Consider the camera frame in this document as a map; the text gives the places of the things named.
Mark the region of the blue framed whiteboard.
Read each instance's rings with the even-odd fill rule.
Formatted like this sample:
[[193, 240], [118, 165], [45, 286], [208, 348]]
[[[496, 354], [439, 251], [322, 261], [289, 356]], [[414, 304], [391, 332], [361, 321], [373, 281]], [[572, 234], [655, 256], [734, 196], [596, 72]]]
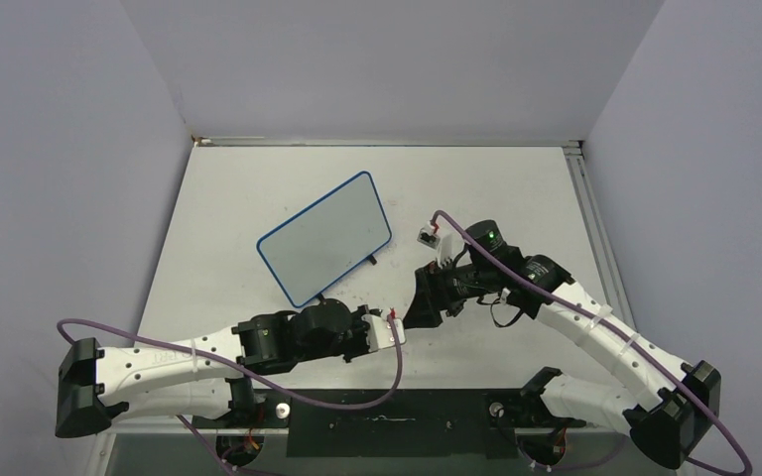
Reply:
[[265, 233], [256, 251], [290, 305], [300, 308], [392, 237], [375, 180], [361, 171]]

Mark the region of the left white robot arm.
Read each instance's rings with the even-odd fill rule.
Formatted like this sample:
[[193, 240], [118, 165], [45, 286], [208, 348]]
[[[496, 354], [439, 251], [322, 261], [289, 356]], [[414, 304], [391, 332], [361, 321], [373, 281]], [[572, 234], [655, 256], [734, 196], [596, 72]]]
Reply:
[[77, 438], [129, 418], [175, 415], [244, 426], [270, 404], [254, 392], [248, 372], [283, 374], [327, 357], [350, 361], [392, 346], [397, 329], [377, 309], [325, 299], [300, 312], [259, 314], [171, 349], [79, 339], [58, 370], [55, 435]]

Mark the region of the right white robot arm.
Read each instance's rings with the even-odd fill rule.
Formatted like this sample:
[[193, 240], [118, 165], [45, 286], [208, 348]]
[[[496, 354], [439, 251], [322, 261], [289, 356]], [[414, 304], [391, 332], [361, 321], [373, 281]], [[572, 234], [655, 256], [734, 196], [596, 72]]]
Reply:
[[545, 367], [521, 390], [528, 421], [581, 420], [607, 427], [628, 436], [653, 462], [680, 468], [719, 413], [719, 371], [657, 347], [554, 260], [525, 256], [507, 244], [495, 221], [482, 220], [466, 232], [474, 241], [455, 252], [452, 235], [435, 223], [420, 230], [418, 242], [437, 256], [415, 272], [405, 328], [436, 328], [459, 315], [468, 300], [495, 296], [517, 308], [518, 318], [563, 335], [618, 382], [604, 386]]

